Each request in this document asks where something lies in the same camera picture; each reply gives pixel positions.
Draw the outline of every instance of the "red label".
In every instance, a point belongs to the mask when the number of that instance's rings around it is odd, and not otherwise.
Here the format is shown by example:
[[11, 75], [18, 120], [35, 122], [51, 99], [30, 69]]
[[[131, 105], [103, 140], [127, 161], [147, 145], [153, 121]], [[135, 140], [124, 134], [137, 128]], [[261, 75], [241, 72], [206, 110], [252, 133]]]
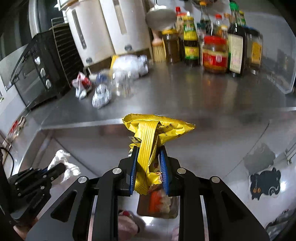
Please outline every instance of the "red label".
[[202, 51], [202, 61], [205, 66], [227, 67], [228, 56], [223, 52], [213, 52], [209, 50]]

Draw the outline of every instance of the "chip bag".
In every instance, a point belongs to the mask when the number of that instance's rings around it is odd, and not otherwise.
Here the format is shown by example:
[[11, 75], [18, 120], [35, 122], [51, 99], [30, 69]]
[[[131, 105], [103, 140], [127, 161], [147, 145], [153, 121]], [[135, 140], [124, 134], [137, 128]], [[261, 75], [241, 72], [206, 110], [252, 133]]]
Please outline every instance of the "chip bag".
[[156, 148], [194, 129], [193, 124], [160, 115], [129, 114], [123, 118], [128, 130], [135, 133], [135, 143], [140, 148], [137, 163], [135, 190], [146, 195], [152, 184], [161, 184], [159, 173], [150, 172], [149, 166], [156, 156]]

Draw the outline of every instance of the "brush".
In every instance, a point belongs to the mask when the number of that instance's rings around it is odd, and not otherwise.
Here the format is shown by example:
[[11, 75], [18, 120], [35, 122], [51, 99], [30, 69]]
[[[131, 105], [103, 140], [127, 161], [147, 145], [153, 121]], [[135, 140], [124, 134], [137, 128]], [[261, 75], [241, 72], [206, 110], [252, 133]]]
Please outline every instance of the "brush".
[[170, 183], [173, 179], [172, 170], [170, 167], [170, 160], [165, 150], [165, 146], [160, 147], [159, 151], [160, 171], [163, 178], [163, 190], [166, 195], [170, 194]]
[[133, 195], [133, 191], [135, 190], [135, 184], [136, 184], [136, 177], [137, 177], [137, 160], [139, 155], [139, 147], [134, 146], [132, 157], [133, 157], [133, 165], [131, 168], [131, 175], [130, 175], [130, 186], [129, 186], [129, 192], [130, 195]]
[[156, 63], [165, 62], [166, 52], [164, 41], [158, 36], [158, 32], [151, 30], [153, 34], [153, 41], [151, 42], [153, 50], [153, 60]]

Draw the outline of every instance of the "black cat sticker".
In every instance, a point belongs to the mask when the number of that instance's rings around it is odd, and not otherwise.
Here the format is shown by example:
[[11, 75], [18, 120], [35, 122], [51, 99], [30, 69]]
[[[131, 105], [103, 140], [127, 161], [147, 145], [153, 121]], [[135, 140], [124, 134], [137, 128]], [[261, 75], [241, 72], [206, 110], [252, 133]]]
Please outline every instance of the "black cat sticker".
[[271, 196], [279, 194], [281, 172], [273, 168], [271, 171], [263, 171], [250, 176], [252, 200], [260, 199], [262, 194]]

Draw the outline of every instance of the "green bottle cap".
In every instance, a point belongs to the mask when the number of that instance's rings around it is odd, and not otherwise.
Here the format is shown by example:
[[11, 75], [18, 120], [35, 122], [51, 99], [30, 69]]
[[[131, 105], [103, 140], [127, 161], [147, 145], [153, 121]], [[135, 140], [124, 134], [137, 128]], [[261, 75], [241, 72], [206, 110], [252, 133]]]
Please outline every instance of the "green bottle cap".
[[231, 10], [237, 10], [237, 11], [239, 10], [239, 7], [235, 2], [230, 2], [229, 6]]

